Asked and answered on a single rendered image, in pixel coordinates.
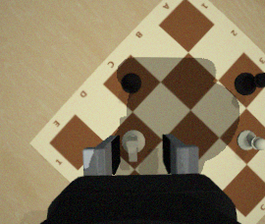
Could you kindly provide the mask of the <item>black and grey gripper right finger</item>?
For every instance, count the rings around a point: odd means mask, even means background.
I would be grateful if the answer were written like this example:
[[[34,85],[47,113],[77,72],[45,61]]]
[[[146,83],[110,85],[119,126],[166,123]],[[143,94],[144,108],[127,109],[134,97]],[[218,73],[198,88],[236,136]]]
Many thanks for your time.
[[[198,174],[198,147],[172,134],[162,135],[163,163],[168,174]]]

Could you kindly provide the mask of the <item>brown and cream chessboard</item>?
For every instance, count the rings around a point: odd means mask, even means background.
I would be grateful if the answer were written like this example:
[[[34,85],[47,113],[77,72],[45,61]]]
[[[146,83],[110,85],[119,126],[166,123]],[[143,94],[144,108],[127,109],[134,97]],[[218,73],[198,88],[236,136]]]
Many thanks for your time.
[[[124,75],[141,79],[123,90]],[[61,107],[30,144],[70,183],[83,176],[82,151],[120,136],[115,175],[168,174],[162,135],[199,147],[198,173],[232,199],[238,222],[265,215],[265,149],[237,138],[265,139],[265,87],[235,89],[242,73],[265,73],[265,54],[208,0],[162,0]],[[129,161],[122,138],[141,132],[144,148]]]

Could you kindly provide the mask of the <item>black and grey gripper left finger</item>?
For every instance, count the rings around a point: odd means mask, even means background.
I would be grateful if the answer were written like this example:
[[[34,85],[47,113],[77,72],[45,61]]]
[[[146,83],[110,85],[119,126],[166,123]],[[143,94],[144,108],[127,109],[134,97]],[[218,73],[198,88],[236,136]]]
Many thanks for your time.
[[[96,147],[82,151],[84,176],[115,175],[121,163],[120,136],[110,136]]]

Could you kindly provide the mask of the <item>white pawn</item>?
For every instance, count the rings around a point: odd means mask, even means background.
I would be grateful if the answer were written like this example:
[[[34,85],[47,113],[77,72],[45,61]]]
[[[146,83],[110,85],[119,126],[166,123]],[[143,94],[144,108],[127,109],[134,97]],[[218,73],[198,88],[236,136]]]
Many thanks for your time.
[[[252,148],[258,150],[265,149],[265,139],[257,137],[252,131],[242,131],[237,138],[238,146],[244,150]]]

